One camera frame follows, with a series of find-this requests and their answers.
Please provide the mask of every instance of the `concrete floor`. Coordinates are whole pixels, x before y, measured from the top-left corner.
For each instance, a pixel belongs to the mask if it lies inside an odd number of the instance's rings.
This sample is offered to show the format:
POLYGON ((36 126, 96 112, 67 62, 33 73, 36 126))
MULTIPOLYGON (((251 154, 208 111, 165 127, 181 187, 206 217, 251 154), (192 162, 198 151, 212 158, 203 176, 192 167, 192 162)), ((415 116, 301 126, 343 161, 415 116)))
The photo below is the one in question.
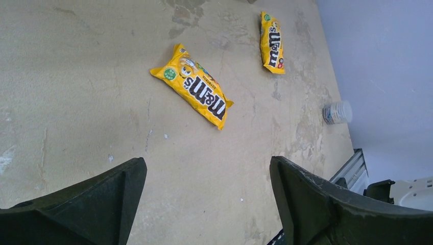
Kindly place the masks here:
POLYGON ((2 208, 143 156, 128 244, 266 244, 271 156, 329 179, 353 154, 321 120, 340 95, 315 1, 4 0, 0 33, 2 208), (261 10, 286 75, 261 65, 261 10), (179 42, 235 102, 223 131, 149 74, 179 42))

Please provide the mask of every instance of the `small plastic container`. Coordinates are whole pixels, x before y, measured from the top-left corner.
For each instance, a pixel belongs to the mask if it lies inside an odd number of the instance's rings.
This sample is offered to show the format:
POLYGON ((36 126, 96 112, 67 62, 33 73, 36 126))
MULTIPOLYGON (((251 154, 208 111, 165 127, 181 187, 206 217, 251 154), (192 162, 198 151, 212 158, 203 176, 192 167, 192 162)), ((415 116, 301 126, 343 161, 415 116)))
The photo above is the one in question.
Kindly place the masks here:
POLYGON ((352 107, 348 101, 334 102, 322 109, 326 124, 346 124, 352 121, 352 107))

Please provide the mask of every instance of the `floor stain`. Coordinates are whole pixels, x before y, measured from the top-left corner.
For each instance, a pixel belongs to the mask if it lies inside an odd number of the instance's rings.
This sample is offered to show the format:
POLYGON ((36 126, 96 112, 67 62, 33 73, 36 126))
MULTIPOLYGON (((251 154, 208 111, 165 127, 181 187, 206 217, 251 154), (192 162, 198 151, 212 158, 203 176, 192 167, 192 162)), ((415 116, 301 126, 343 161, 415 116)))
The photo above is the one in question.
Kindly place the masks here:
POLYGON ((256 45, 258 43, 256 33, 248 30, 244 19, 240 16, 229 11, 222 11, 218 17, 220 21, 215 22, 215 29, 218 31, 206 30, 205 32, 209 43, 213 46, 226 50, 230 43, 241 45, 256 45))
POLYGON ((272 98, 281 101, 281 94, 278 92, 278 81, 274 83, 274 92, 272 93, 272 98))
POLYGON ((61 13, 65 13, 65 14, 72 14, 72 15, 76 15, 74 11, 69 10, 69 9, 62 9, 59 7, 53 7, 53 9, 57 12, 61 12, 61 13))
POLYGON ((206 0, 165 0, 164 3, 173 8, 172 22, 175 24, 170 31, 170 39, 178 37, 189 27, 197 27, 203 16, 201 7, 206 0))
POLYGON ((282 149, 282 146, 285 145, 285 141, 281 138, 281 125, 278 122, 278 120, 272 116, 272 156, 279 156, 280 155, 280 149, 282 149))
POLYGON ((244 239, 245 243, 248 243, 251 240, 258 241, 260 240, 261 234, 259 228, 257 227, 257 220, 253 217, 246 225, 246 229, 244 231, 244 239))
POLYGON ((95 93, 116 90, 118 94, 121 91, 121 85, 118 83, 115 68, 108 70, 104 74, 91 75, 88 78, 90 91, 95 93))
POLYGON ((169 31, 170 39, 174 39, 174 38, 178 37, 180 34, 183 33, 183 31, 185 31, 185 27, 183 27, 183 28, 178 28, 178 27, 171 28, 169 31))
POLYGON ((37 190, 45 191, 48 185, 48 182, 45 178, 45 164, 46 164, 46 154, 47 154, 47 134, 48 134, 48 128, 45 128, 44 135, 42 139, 42 146, 41 146, 41 161, 40 164, 38 164, 38 170, 39 170, 39 177, 40 177, 40 183, 38 186, 36 186, 37 190))
POLYGON ((15 115, 8 106, 0 107, 0 175, 9 167, 15 157, 17 138, 15 115))
POLYGON ((270 182, 271 181, 271 173, 269 171, 266 171, 266 181, 270 182))
POLYGON ((308 109, 306 105, 302 107, 301 115, 296 127, 296 141, 290 146, 290 149, 285 149, 284 154, 289 159, 302 159, 303 162, 310 164, 310 166, 306 165, 308 171, 321 176, 325 160, 322 153, 323 127, 317 122, 321 120, 321 117, 315 111, 308 109))
POLYGON ((153 130, 150 130, 148 135, 146 136, 146 146, 145 146, 145 152, 148 152, 148 146, 149 146, 149 138, 152 135, 153 130))
POLYGON ((297 15, 298 16, 295 22, 296 34, 298 34, 298 36, 301 38, 301 41, 306 44, 308 52, 315 56, 316 51, 313 44, 311 43, 310 26, 305 20, 304 12, 298 10, 297 15))
POLYGON ((84 20, 82 20, 82 19, 80 19, 80 24, 82 26, 84 26, 85 28, 89 28, 90 27, 90 25, 87 22, 85 22, 84 20))
POLYGON ((138 114, 132 110, 132 108, 129 110, 129 120, 128 124, 133 124, 136 131, 139 131, 140 129, 140 119, 138 117, 138 114))

